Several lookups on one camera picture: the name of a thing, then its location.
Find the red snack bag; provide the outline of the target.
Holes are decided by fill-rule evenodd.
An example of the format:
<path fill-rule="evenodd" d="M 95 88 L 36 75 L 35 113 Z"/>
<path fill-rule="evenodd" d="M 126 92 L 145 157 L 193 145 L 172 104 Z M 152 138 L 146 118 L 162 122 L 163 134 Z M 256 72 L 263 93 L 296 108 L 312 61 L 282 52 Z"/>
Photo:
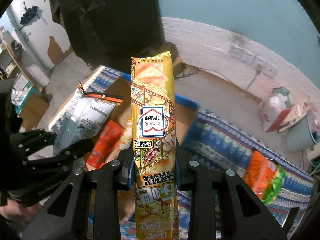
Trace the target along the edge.
<path fill-rule="evenodd" d="M 107 156 L 114 150 L 124 129 L 116 122 L 110 120 L 93 148 L 93 151 L 86 161 L 86 164 L 93 168 L 100 168 L 105 163 Z"/>

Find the gold illustrated snack packet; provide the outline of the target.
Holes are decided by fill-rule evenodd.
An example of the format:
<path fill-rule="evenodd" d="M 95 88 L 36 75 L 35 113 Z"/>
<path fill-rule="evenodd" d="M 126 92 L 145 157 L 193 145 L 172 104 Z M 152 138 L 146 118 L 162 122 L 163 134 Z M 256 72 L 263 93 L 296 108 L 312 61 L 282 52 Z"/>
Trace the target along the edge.
<path fill-rule="evenodd" d="M 176 118 L 169 51 L 132 58 L 132 143 L 137 239 L 178 239 Z"/>

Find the silver white snack bag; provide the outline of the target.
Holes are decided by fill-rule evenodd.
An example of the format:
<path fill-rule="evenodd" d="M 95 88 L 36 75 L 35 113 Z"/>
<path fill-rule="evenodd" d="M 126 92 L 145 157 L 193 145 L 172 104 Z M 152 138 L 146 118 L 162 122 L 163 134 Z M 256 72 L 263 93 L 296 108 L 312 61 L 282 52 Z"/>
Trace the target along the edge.
<path fill-rule="evenodd" d="M 96 136 L 122 102 L 122 96 L 87 92 L 79 83 L 71 100 L 49 126 L 50 130 L 56 133 L 53 154 L 58 155 L 72 144 Z"/>

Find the orange chip bag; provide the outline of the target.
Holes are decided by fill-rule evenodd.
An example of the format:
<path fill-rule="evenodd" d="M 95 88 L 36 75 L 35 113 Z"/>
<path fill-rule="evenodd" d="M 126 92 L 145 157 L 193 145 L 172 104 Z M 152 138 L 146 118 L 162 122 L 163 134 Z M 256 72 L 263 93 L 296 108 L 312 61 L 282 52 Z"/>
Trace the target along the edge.
<path fill-rule="evenodd" d="M 243 180 L 262 200 L 277 172 L 278 165 L 273 160 L 267 159 L 259 151 L 253 150 Z"/>

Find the green snack bag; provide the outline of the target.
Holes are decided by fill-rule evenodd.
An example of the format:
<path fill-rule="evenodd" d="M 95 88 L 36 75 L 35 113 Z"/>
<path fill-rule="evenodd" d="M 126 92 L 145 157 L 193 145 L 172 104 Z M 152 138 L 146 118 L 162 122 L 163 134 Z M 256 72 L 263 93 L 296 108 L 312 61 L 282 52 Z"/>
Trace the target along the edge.
<path fill-rule="evenodd" d="M 272 201 L 276 199 L 277 195 L 279 194 L 284 184 L 285 178 L 286 178 L 286 172 L 283 170 L 283 168 L 280 165 L 278 165 L 277 172 L 274 175 L 274 178 L 271 180 L 271 182 L 267 186 L 262 198 L 262 202 L 265 205 L 270 204 Z"/>

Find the blue-edged cardboard box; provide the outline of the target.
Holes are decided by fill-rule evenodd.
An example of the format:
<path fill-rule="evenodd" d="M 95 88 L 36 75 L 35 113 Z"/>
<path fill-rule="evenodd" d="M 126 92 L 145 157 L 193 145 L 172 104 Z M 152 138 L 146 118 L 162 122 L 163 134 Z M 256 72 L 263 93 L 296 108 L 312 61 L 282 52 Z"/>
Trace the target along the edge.
<path fill-rule="evenodd" d="M 128 128 L 109 124 L 86 161 L 89 167 L 101 168 L 119 148 L 120 138 L 132 138 L 140 238 L 153 233 L 171 238 L 178 229 L 174 91 L 172 74 L 134 74 Z"/>

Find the blue patterned tablecloth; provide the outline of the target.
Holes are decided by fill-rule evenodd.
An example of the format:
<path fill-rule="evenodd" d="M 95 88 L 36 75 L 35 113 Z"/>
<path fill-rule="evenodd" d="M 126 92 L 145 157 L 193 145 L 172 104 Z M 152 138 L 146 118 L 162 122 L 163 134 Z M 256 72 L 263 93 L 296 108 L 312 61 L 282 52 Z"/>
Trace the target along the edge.
<path fill-rule="evenodd" d="M 102 67 L 84 82 L 84 89 L 86 92 L 103 93 L 120 76 L 129 81 L 131 79 L 127 74 Z M 212 170 L 222 171 L 223 168 L 233 168 L 241 176 L 245 174 L 249 164 L 252 148 L 256 148 L 266 158 L 275 160 L 285 172 L 285 177 L 280 192 L 266 206 L 281 225 L 293 219 L 293 224 L 287 233 L 287 239 L 293 239 L 292 235 L 299 227 L 310 202 L 313 179 L 309 175 L 262 142 L 204 108 L 199 108 L 194 124 L 191 125 L 186 137 L 182 140 L 182 147 L 185 147 L 195 160 Z M 178 197 L 179 205 L 181 204 L 180 239 L 187 239 L 190 217 L 189 199 L 187 193 L 181 193 Z M 292 209 L 298 209 L 296 215 L 289 215 Z"/>

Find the brown floor cardboard box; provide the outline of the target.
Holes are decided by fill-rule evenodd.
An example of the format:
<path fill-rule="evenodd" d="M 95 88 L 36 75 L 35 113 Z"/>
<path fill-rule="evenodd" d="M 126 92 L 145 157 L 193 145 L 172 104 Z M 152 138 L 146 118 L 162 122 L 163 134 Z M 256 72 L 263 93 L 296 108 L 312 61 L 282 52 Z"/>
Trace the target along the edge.
<path fill-rule="evenodd" d="M 31 94 L 19 114 L 23 119 L 21 126 L 26 132 L 38 126 L 48 108 L 49 103 L 42 96 L 35 93 Z"/>

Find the red white shopping bag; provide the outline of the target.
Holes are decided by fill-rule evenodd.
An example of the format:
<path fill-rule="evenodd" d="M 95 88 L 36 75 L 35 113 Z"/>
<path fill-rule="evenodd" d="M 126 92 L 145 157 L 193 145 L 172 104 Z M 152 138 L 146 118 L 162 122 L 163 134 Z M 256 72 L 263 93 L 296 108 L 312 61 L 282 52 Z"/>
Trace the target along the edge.
<path fill-rule="evenodd" d="M 306 116 L 311 104 L 307 98 L 292 95 L 284 86 L 273 88 L 258 108 L 263 131 L 284 132 Z"/>

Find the black hanging cloth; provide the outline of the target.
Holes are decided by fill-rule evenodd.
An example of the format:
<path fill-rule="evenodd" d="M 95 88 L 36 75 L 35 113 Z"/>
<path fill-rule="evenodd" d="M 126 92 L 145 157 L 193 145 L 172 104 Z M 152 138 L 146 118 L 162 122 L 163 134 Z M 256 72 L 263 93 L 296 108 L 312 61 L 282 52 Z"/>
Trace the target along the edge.
<path fill-rule="evenodd" d="M 49 0 L 75 54 L 92 67 L 129 73 L 132 57 L 152 56 L 164 43 L 158 0 Z"/>

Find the white wall socket strip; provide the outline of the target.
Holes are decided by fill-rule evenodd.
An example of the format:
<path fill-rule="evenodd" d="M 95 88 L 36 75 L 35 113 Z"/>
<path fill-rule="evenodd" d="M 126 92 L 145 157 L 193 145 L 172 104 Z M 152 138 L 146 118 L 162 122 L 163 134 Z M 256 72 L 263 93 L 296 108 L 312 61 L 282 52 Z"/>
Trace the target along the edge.
<path fill-rule="evenodd" d="M 229 54 L 235 59 L 260 69 L 263 73 L 271 77 L 276 77 L 278 74 L 277 68 L 272 63 L 269 63 L 266 59 L 263 59 L 261 56 L 245 50 L 244 48 L 231 44 Z"/>

